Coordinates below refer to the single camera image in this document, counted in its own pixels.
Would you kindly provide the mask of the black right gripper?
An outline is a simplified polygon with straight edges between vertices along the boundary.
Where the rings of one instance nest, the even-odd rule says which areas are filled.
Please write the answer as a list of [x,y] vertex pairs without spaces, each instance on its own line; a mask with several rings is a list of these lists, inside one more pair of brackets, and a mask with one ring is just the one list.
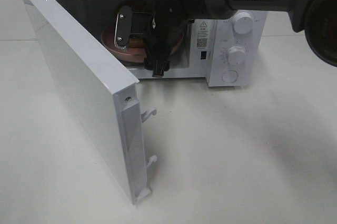
[[131,30],[145,44],[144,68],[150,70],[153,77],[163,77],[170,69],[170,54],[193,18],[188,9],[193,1],[154,0],[152,12],[145,9],[133,13]]

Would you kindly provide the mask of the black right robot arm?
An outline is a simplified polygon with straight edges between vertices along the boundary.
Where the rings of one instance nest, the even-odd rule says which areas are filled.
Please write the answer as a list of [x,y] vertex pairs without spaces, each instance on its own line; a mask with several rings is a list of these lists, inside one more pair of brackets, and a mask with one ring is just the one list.
[[175,41],[193,19],[228,19],[239,10],[286,12],[318,58],[336,65],[336,0],[155,0],[147,19],[144,68],[162,77]]

